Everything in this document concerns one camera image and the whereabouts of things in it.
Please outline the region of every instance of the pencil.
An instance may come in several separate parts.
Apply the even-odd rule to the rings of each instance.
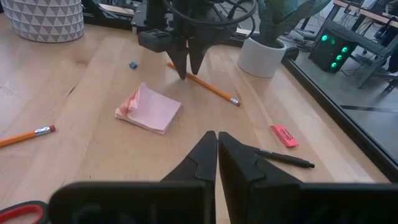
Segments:
[[[37,136],[41,136],[43,134],[48,134],[55,131],[55,126],[50,125],[43,128],[39,128],[35,131],[31,131],[24,134],[19,134],[16,136],[9,137],[7,139],[0,140],[0,147],[8,146],[10,144],[14,144],[20,141],[25,141],[26,139],[34,138]]]
[[[166,65],[175,70],[175,67],[174,67],[173,63],[167,62]],[[219,90],[215,86],[213,86],[213,85],[201,80],[196,75],[192,75],[191,73],[187,72],[187,77],[192,79],[193,81],[201,84],[202,86],[206,87],[207,89],[209,89],[213,93],[216,93],[220,97],[228,100],[232,104],[234,104],[236,106],[241,106],[241,102],[239,102],[239,100],[232,98],[231,96],[229,96],[227,93],[223,92],[222,90]]]

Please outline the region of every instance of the white plant pot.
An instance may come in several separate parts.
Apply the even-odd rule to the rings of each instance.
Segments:
[[[286,45],[277,40],[281,48],[272,48],[248,38],[244,41],[238,66],[245,72],[261,78],[271,78],[280,67]]]

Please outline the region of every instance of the gray patterned pot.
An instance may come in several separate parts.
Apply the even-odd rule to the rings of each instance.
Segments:
[[[38,42],[66,42],[83,35],[81,0],[1,0],[19,36]]]

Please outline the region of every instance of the scissors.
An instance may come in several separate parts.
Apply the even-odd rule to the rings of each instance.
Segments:
[[[0,210],[0,223],[29,213],[37,213],[39,215],[33,224],[48,223],[47,204],[41,201],[22,202]]]

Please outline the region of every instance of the pink sticky note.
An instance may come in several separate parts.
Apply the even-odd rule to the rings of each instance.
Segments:
[[[145,83],[141,83],[116,109],[115,117],[149,131],[164,134],[180,106],[180,102],[150,90]]]

